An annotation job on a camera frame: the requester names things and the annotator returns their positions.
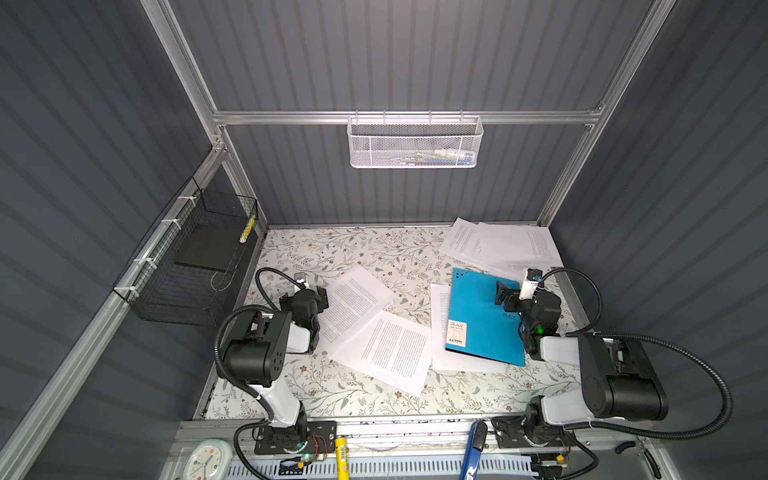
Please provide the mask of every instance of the gray wall panel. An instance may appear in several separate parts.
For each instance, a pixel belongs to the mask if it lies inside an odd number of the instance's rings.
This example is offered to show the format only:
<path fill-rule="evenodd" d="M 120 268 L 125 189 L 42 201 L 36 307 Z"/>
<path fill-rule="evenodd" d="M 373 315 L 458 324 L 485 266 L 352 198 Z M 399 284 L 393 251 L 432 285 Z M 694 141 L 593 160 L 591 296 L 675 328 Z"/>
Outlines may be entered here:
<path fill-rule="evenodd" d="M 768 395 L 768 4 L 679 1 L 556 216 L 566 265 L 605 298 L 603 329 L 669 339 L 733 390 L 733 420 L 669 446 L 686 478 L 752 476 Z M 588 309 L 590 292 L 577 285 Z M 649 349 L 670 397 L 659 425 L 717 414 L 706 375 Z"/>
<path fill-rule="evenodd" d="M 593 108 L 649 0 L 172 0 L 222 110 Z"/>
<path fill-rule="evenodd" d="M 5 443 L 210 143 L 139 2 L 2 2 L 0 32 Z M 129 316 L 28 478 L 156 475 L 211 337 Z"/>
<path fill-rule="evenodd" d="M 475 168 L 370 170 L 344 127 L 228 127 L 274 225 L 535 220 L 583 130 L 489 125 Z"/>

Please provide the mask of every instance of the yellow marker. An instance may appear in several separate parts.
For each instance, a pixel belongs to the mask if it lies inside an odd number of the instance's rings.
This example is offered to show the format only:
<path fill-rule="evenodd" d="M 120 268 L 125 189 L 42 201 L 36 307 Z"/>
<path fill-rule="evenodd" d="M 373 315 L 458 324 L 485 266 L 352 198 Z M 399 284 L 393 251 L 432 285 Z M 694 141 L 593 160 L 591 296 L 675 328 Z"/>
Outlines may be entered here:
<path fill-rule="evenodd" d="M 346 439 L 336 439 L 336 469 L 339 480 L 349 480 L 349 466 L 346 464 Z"/>
<path fill-rule="evenodd" d="M 250 231 L 253 230 L 253 225 L 256 223 L 256 216 L 252 216 L 250 220 L 248 220 L 248 224 L 245 226 L 245 230 L 243 230 L 243 234 L 240 235 L 240 243 L 245 243 L 246 240 L 248 240 L 248 235 L 250 234 Z"/>

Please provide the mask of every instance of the aluminum rail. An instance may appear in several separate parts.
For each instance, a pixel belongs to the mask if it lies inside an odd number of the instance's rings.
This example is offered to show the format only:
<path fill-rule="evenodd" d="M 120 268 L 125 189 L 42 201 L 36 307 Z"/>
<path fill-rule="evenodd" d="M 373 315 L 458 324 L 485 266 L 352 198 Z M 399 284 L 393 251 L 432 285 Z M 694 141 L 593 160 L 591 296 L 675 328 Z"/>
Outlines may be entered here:
<path fill-rule="evenodd" d="M 360 122 L 447 121 L 482 119 L 486 125 L 594 125 L 599 111 L 215 111 L 217 125 L 346 125 Z"/>

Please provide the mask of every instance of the clock face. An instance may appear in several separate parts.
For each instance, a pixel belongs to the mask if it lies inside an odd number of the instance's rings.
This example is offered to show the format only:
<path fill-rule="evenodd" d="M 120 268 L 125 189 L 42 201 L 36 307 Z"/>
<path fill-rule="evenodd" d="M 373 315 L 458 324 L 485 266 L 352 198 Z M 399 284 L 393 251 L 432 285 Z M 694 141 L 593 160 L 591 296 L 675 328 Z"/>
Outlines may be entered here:
<path fill-rule="evenodd" d="M 219 472 L 219 468 L 226 468 L 221 465 L 222 457 L 221 449 L 215 445 L 200 445 L 192 452 L 184 480 L 210 480 Z"/>

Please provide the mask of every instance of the patterned table surface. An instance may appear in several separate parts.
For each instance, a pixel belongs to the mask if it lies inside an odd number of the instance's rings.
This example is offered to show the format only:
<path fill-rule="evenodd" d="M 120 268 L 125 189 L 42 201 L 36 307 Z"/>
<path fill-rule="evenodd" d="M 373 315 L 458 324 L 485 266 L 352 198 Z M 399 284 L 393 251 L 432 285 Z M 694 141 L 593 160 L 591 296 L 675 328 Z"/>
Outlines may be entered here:
<path fill-rule="evenodd" d="M 270 230 L 258 266 L 290 275 L 306 272 L 310 286 L 326 286 L 362 265 L 396 293 L 386 311 L 429 326 L 430 283 L 449 285 L 454 267 L 478 270 L 438 251 L 447 233 L 446 227 Z M 265 273 L 262 282 L 274 301 L 293 291 L 278 275 Z M 553 277 L 547 288 L 563 298 Z M 255 283 L 246 303 L 265 303 Z M 565 301 L 562 309 L 560 330 L 573 330 Z M 532 396 L 579 388 L 578 368 L 537 362 L 527 355 L 525 366 L 509 365 L 503 375 L 430 369 L 419 397 L 333 362 L 320 351 L 287 355 L 283 375 L 311 417 L 519 412 Z M 257 418 L 262 411 L 253 397 L 219 379 L 205 418 Z"/>

